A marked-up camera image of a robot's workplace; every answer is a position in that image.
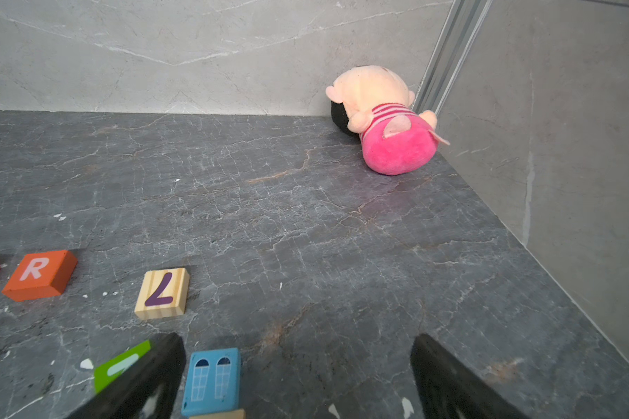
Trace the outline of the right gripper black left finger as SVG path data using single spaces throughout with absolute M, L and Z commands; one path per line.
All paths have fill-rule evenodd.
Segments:
M 158 335 L 150 351 L 68 418 L 169 418 L 185 366 L 182 337 Z

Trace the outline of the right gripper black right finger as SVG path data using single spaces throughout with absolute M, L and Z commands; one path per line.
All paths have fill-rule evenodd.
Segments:
M 414 340 L 411 367 L 425 418 L 528 418 L 426 333 Z

